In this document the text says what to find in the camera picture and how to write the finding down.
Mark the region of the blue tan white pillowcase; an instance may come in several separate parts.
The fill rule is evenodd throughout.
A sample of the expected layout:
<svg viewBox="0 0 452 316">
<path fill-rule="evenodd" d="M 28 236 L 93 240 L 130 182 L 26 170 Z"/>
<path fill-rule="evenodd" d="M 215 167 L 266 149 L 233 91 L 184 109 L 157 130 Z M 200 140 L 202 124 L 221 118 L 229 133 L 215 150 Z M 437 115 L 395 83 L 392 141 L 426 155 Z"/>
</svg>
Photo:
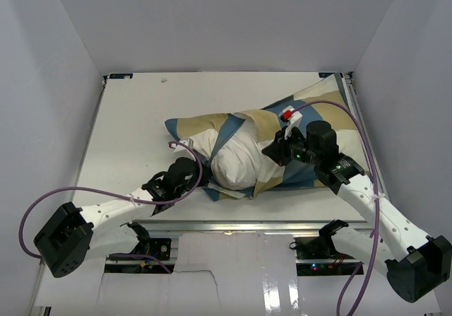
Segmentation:
<svg viewBox="0 0 452 316">
<path fill-rule="evenodd" d="M 249 120 L 256 127 L 257 141 L 259 143 L 269 141 L 271 144 L 275 133 L 284 126 L 280 120 L 280 113 L 286 107 L 292 106 L 302 114 L 302 121 L 298 127 L 301 132 L 305 132 L 308 123 L 313 121 L 322 120 L 330 123 L 337 134 L 340 152 L 353 158 L 367 170 L 369 168 L 367 156 L 359 132 L 352 119 L 343 111 L 346 105 L 344 85 L 339 76 L 332 75 L 263 109 L 172 118 L 165 121 L 165 127 L 178 141 L 191 138 L 207 129 L 214 129 L 219 133 L 214 146 L 214 151 L 218 152 L 243 123 Z M 200 153 L 197 154 L 202 163 L 211 169 L 211 162 Z M 283 167 L 285 170 L 282 183 L 270 189 L 289 190 L 321 186 L 311 165 L 292 161 Z"/>
</svg>

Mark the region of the white pillow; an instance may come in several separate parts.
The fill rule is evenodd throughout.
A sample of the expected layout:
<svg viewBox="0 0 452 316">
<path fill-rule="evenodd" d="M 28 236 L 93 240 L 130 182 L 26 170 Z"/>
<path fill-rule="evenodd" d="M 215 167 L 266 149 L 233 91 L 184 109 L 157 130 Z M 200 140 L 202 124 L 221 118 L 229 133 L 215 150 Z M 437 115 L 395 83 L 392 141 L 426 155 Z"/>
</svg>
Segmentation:
<svg viewBox="0 0 452 316">
<path fill-rule="evenodd" d="M 208 159 L 214 183 L 205 193 L 213 200 L 256 197 L 259 193 L 282 183 L 284 167 L 278 166 L 261 149 L 269 141 L 258 142 L 256 127 L 249 120 L 220 148 L 214 151 L 219 133 L 207 129 L 191 137 L 193 149 Z"/>
</svg>

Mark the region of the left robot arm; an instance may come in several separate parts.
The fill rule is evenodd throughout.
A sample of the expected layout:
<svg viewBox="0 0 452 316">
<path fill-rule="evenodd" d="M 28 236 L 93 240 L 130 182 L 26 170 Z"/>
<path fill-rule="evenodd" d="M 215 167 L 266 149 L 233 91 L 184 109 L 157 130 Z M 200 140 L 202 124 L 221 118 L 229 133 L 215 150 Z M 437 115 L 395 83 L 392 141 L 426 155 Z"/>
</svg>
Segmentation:
<svg viewBox="0 0 452 316">
<path fill-rule="evenodd" d="M 205 187 L 211 169 L 179 157 L 166 171 L 154 175 L 127 199 L 77 207 L 62 204 L 35 236 L 34 244 L 52 276 L 62 278 L 85 260 L 113 256 L 150 261 L 170 255 L 139 223 L 174 206 L 191 189 Z"/>
</svg>

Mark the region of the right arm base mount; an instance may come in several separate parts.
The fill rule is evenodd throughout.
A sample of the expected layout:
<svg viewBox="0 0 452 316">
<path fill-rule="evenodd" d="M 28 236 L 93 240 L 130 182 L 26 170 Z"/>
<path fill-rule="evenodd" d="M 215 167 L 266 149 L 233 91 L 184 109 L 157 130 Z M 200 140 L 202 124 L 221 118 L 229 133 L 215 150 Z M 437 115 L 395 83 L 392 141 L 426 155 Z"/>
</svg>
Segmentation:
<svg viewBox="0 0 452 316">
<path fill-rule="evenodd" d="M 347 222 L 333 220 L 322 227 L 315 237 L 295 238 L 289 248 L 295 252 L 298 277 L 350 275 L 359 262 L 337 251 L 332 241 L 333 235 L 348 227 Z"/>
</svg>

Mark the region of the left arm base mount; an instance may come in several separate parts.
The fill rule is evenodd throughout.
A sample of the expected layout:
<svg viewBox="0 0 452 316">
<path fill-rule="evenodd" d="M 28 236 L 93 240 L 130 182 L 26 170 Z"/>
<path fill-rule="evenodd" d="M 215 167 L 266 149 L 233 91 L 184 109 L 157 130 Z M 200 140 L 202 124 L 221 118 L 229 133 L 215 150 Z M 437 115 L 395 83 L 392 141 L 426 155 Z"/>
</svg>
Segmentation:
<svg viewBox="0 0 452 316">
<path fill-rule="evenodd" d="M 139 223 L 126 224 L 132 230 L 137 245 L 129 253 L 114 252 L 107 259 L 107 273 L 116 274 L 171 274 L 173 264 L 165 264 L 170 260 L 172 240 L 170 238 L 152 238 L 149 232 Z"/>
</svg>

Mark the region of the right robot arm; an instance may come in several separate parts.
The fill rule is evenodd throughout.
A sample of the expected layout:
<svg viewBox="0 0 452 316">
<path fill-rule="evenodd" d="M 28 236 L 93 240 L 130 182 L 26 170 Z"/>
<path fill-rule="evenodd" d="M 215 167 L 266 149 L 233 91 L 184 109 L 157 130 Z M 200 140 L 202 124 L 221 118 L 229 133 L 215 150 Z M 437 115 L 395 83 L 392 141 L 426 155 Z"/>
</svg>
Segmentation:
<svg viewBox="0 0 452 316">
<path fill-rule="evenodd" d="M 292 161 L 313 165 L 320 182 L 347 202 L 374 234 L 365 236 L 348 223 L 334 220 L 309 244 L 329 259 L 350 255 L 376 270 L 403 300 L 415 303 L 447 281 L 451 273 L 451 243 L 442 235 L 432 237 L 411 223 L 351 157 L 341 153 L 331 125 L 314 121 L 304 133 L 284 127 L 262 150 L 278 165 Z"/>
</svg>

